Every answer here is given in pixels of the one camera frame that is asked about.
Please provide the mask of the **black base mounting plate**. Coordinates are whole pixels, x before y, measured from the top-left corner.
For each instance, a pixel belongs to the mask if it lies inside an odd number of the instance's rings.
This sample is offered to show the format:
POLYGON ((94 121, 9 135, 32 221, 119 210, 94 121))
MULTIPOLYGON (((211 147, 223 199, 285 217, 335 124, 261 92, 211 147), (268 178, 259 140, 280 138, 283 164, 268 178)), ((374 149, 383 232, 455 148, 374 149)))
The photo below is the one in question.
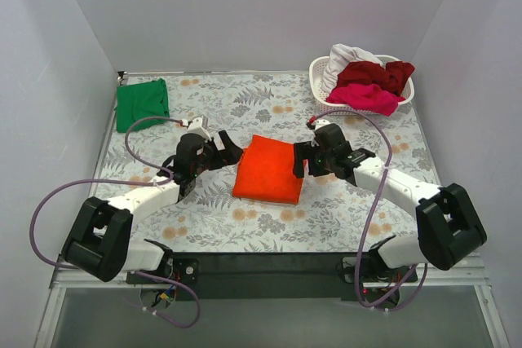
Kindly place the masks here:
POLYGON ((200 299, 356 300, 341 277, 348 253, 175 253, 173 270, 200 299))

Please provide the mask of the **aluminium frame rail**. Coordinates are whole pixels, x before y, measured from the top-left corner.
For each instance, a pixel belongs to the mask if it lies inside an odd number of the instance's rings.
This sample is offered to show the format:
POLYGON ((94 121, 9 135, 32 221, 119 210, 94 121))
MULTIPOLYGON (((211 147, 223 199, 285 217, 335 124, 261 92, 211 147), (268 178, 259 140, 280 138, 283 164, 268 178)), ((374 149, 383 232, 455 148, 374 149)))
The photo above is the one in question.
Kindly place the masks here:
MULTIPOLYGON (((484 262, 478 253, 473 253, 448 271, 441 271, 430 265, 424 286, 485 286, 490 285, 484 262)), ((102 282, 85 271, 60 270, 54 273, 52 288, 123 288, 126 287, 126 273, 119 273, 109 282, 102 282)))

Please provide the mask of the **magenta pink t-shirt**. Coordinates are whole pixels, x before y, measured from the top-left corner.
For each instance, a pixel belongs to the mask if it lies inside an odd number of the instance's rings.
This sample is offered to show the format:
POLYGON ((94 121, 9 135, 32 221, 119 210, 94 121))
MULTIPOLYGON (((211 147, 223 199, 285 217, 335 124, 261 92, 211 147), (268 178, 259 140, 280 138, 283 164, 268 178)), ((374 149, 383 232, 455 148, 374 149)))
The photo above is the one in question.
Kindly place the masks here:
POLYGON ((356 111, 367 111, 387 117, 392 115, 403 101, 404 97, 383 90, 376 84, 355 83, 336 87, 326 98, 328 104, 343 104, 356 111))

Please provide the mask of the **floral patterned table mat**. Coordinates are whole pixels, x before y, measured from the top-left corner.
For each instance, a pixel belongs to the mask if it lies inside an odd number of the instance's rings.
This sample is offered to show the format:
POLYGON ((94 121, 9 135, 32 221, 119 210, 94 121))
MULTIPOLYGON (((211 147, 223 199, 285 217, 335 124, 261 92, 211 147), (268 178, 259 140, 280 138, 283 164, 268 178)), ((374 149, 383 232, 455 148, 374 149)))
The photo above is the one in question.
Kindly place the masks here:
MULTIPOLYGON (((309 117, 320 109, 305 73, 239 73, 166 76, 174 121, 126 138, 108 128, 98 175, 122 184, 101 184, 101 199, 121 195, 153 177, 153 165, 175 152, 184 128, 177 120, 204 116, 211 134, 226 130, 241 147, 254 135, 288 143, 306 141, 309 117)), ((412 104, 390 117, 365 121, 332 117, 354 148, 366 148, 393 168, 435 183, 436 169, 412 104)), ((136 239, 162 242, 177 252, 354 251, 391 235, 415 232, 416 222, 390 201, 369 212, 374 195, 333 175, 306 177, 297 205, 264 203, 232 196, 233 166, 204 173, 188 197, 135 225, 136 239)))

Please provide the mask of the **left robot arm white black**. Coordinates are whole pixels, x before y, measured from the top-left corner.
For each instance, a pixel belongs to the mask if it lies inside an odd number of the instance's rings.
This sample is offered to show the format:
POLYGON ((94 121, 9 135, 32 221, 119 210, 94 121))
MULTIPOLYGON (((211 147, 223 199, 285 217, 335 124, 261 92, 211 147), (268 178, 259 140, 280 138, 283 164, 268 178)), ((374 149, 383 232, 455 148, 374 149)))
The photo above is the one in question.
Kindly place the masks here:
POLYGON ((166 282, 174 271, 170 248, 154 240, 133 240, 133 227, 144 218, 182 201, 207 170, 237 164, 243 155, 224 130, 223 148, 197 133, 187 133, 145 185, 124 195, 86 199, 62 247, 62 258, 108 282, 121 272, 146 272, 155 282, 166 282))

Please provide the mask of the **white t-shirt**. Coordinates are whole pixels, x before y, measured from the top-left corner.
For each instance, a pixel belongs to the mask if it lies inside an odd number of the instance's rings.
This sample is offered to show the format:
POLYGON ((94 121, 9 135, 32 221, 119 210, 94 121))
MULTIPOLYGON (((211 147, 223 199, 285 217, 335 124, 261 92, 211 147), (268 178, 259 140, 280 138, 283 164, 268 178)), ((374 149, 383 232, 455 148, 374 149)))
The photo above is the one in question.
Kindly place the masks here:
POLYGON ((322 75, 321 89, 329 94, 337 85, 338 75, 352 62, 367 61, 384 66, 383 62, 369 51, 341 43, 332 45, 328 63, 322 75))

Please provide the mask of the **dark red t-shirt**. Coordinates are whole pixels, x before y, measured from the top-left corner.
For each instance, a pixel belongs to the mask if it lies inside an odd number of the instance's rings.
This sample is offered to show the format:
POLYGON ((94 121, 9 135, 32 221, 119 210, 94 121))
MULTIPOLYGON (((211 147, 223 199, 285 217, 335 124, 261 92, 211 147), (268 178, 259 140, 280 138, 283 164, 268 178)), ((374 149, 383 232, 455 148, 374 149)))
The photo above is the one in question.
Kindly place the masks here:
POLYGON ((415 67, 408 62, 392 61, 384 66, 369 61, 351 62, 338 75, 337 87, 350 84, 378 85, 382 90, 401 96, 415 67))

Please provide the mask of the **folded green t-shirt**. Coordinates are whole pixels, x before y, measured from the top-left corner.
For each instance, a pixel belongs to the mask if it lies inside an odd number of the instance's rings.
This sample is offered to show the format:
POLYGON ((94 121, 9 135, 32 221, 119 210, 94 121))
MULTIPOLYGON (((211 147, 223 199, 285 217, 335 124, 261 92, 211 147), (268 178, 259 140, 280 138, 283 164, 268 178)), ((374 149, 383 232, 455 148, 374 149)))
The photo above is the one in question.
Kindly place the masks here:
POLYGON ((169 98, 163 79, 117 88, 116 130, 125 134, 145 117, 169 117, 169 98))

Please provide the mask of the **orange t-shirt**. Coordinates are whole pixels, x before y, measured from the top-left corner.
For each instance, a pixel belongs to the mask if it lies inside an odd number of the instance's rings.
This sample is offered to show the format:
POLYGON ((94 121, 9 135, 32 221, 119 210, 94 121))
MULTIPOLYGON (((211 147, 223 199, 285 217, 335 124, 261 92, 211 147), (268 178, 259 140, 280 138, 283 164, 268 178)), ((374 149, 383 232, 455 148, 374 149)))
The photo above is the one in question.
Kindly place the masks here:
POLYGON ((238 163, 232 195, 237 198, 296 205, 303 180, 293 173, 292 143, 255 134, 238 163))

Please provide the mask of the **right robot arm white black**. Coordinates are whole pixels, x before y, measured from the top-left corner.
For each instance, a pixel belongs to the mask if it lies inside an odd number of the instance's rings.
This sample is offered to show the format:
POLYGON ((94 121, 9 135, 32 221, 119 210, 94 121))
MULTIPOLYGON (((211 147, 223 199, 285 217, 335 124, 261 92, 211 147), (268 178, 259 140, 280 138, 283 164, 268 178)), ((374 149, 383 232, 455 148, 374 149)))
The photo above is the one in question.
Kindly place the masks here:
POLYGON ((390 201, 417 223, 416 234, 390 236, 362 254, 363 279, 384 281, 425 262, 447 271, 486 242, 486 231, 464 187, 442 187, 389 169, 373 152, 352 148, 335 124, 317 121, 311 128, 312 140, 293 145, 296 178, 334 174, 390 201))

